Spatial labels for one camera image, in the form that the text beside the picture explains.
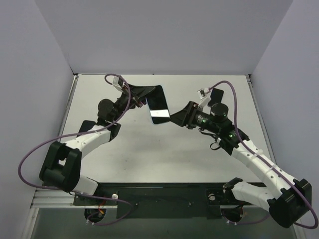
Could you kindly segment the light blue cased phone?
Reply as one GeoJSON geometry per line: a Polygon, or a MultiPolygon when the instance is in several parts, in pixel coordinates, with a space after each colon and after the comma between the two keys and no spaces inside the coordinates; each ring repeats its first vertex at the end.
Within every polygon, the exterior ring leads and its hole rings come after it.
{"type": "Polygon", "coordinates": [[[161,85],[155,86],[155,89],[147,95],[146,101],[153,124],[163,124],[170,122],[170,113],[168,110],[164,90],[161,85]]]}

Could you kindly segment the blue phone black screen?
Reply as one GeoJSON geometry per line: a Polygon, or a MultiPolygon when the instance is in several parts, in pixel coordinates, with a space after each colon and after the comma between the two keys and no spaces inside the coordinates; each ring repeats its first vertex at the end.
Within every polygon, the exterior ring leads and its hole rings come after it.
{"type": "Polygon", "coordinates": [[[212,89],[211,94],[210,94],[210,101],[207,105],[209,107],[212,107],[215,104],[221,103],[223,95],[224,95],[223,90],[220,90],[217,88],[212,89]]]}

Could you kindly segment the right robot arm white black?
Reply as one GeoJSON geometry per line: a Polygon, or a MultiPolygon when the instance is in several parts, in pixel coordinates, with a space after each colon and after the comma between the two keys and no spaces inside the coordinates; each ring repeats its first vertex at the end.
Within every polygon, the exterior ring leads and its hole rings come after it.
{"type": "Polygon", "coordinates": [[[197,103],[189,102],[184,109],[171,115],[171,122],[188,129],[199,127],[213,133],[216,143],[243,163],[264,184],[264,187],[257,187],[234,178],[223,186],[225,202],[233,204],[244,201],[258,206],[268,211],[284,228],[289,228],[309,211],[311,184],[284,172],[244,132],[236,130],[233,122],[228,119],[228,107],[225,104],[214,104],[210,113],[206,114],[197,103]]]}

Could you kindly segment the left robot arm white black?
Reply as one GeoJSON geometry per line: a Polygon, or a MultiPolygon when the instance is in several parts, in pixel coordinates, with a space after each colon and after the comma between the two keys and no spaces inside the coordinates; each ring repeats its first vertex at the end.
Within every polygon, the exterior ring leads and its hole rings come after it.
{"type": "Polygon", "coordinates": [[[64,192],[85,194],[91,205],[102,201],[103,193],[99,183],[81,175],[82,159],[99,146],[112,141],[119,133],[121,125],[115,121],[126,110],[142,107],[147,95],[155,91],[154,86],[123,86],[121,96],[115,102],[103,99],[98,104],[98,119],[91,122],[91,128],[76,138],[64,143],[50,145],[39,178],[64,192]]]}

